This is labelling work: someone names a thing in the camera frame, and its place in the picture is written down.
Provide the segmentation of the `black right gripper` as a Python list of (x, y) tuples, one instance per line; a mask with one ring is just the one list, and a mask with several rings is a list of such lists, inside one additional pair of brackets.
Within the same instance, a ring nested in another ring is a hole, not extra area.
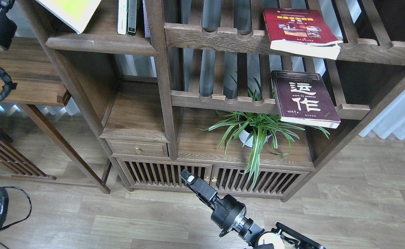
[(240, 232), (245, 226), (246, 206), (230, 194), (224, 198), (218, 197), (218, 192), (199, 177), (195, 177), (187, 170), (182, 170), (180, 178), (209, 208), (212, 209), (211, 220), (221, 228), (219, 237), (225, 236), (231, 230)]

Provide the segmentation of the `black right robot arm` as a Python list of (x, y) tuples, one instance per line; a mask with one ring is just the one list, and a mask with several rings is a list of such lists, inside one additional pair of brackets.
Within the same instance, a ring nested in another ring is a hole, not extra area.
[(296, 249), (324, 248), (323, 245), (279, 222), (276, 223), (275, 228), (265, 231), (252, 219), (245, 216), (246, 206), (230, 194), (226, 194), (220, 199), (214, 188), (187, 170), (183, 170), (179, 176), (186, 182), (186, 186), (198, 196), (199, 200), (211, 208), (211, 220), (222, 229), (219, 237), (234, 230), (248, 246), (254, 249), (284, 249), (284, 242), (291, 244)]

